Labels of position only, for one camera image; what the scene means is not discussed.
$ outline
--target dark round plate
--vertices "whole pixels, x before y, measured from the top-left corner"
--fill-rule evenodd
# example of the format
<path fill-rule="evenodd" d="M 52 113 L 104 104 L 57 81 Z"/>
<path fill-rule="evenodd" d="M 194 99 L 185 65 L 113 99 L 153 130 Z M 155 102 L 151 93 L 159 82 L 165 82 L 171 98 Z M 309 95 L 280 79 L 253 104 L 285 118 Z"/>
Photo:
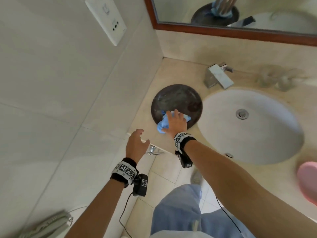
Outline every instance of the dark round plate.
<path fill-rule="evenodd" d="M 210 13 L 212 3 L 199 8 L 192 17 L 192 24 L 207 26 L 228 26 L 239 20 L 239 11 L 236 6 L 232 8 L 232 18 L 215 17 Z"/>
<path fill-rule="evenodd" d="M 183 84 L 173 84 L 163 88 L 153 99 L 151 114 L 154 122 L 158 124 L 163 119 L 163 112 L 175 109 L 192 118 L 187 122 L 189 129 L 199 120 L 203 111 L 203 102 L 193 88 Z"/>

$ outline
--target wristband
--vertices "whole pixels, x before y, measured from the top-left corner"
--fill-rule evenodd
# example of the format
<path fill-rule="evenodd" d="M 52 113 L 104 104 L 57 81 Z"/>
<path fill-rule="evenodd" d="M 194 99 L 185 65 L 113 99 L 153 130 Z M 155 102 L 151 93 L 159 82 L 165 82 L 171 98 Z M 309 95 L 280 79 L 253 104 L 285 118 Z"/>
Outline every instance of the wristband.
<path fill-rule="evenodd" d="M 189 140 L 196 140 L 196 139 L 190 133 L 185 133 L 185 132 L 181 132 L 175 135 L 174 137 L 175 146 L 181 154 L 184 153 L 185 144 L 187 144 Z"/>
<path fill-rule="evenodd" d="M 110 179 L 124 183 L 124 188 L 126 188 L 129 184 L 132 184 L 138 173 L 136 162 L 130 158 L 124 158 L 114 168 Z"/>

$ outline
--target hand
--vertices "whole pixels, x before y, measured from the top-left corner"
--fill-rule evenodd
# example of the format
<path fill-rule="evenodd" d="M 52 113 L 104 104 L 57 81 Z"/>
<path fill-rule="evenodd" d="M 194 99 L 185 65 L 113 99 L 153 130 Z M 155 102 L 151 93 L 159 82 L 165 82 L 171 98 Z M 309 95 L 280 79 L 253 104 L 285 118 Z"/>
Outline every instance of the hand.
<path fill-rule="evenodd" d="M 172 116 L 172 113 L 170 111 L 167 111 L 166 115 L 168 118 L 169 128 L 163 128 L 162 131 L 171 136 L 172 139 L 174 139 L 176 134 L 186 132 L 187 122 L 186 119 L 184 119 L 184 114 L 178 112 L 178 110 L 175 109 L 174 116 Z"/>
<path fill-rule="evenodd" d="M 125 156 L 133 159 L 136 163 L 144 156 L 147 148 L 150 145 L 150 141 L 147 140 L 145 143 L 141 141 L 141 134 L 144 132 L 143 129 L 138 128 L 129 137 L 128 143 L 125 148 Z"/>
<path fill-rule="evenodd" d="M 216 0 L 216 7 L 219 6 L 218 11 L 220 14 L 226 14 L 229 12 L 237 0 Z"/>

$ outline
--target outlet cover plate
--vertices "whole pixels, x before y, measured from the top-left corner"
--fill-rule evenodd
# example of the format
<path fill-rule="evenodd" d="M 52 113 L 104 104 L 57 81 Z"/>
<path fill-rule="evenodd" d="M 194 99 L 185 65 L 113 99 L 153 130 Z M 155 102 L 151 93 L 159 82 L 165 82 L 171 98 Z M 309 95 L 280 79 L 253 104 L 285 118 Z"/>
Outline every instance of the outlet cover plate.
<path fill-rule="evenodd" d="M 85 0 L 85 3 L 110 41 L 117 46 L 126 32 L 126 26 L 114 1 Z"/>

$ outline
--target mirror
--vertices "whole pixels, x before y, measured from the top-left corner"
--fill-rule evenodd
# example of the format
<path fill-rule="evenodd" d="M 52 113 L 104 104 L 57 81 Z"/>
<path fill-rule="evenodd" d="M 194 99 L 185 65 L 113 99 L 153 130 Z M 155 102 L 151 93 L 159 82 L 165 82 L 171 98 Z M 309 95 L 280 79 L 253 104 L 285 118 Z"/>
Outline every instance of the mirror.
<path fill-rule="evenodd" d="M 317 0 L 152 0 L 159 23 L 317 34 Z"/>

